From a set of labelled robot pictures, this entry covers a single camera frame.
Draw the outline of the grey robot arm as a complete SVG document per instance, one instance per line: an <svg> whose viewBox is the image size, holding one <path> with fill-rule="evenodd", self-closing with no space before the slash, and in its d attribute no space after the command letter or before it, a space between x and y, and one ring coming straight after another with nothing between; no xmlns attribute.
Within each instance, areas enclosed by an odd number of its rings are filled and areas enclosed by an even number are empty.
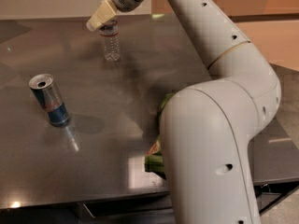
<svg viewBox="0 0 299 224"><path fill-rule="evenodd" d="M91 31L144 0L106 0ZM278 112L278 76L212 0L167 0L212 79L178 91L160 121L164 171L177 224L261 224L249 141Z"/></svg>

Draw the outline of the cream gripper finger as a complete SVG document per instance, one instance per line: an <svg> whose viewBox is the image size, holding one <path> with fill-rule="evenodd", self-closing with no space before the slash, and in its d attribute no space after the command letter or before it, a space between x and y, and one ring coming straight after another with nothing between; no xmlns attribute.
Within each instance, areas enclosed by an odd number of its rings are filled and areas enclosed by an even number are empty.
<svg viewBox="0 0 299 224"><path fill-rule="evenodd" d="M117 8L111 0L103 0L98 9L86 23L87 28L94 32L117 16Z"/></svg>

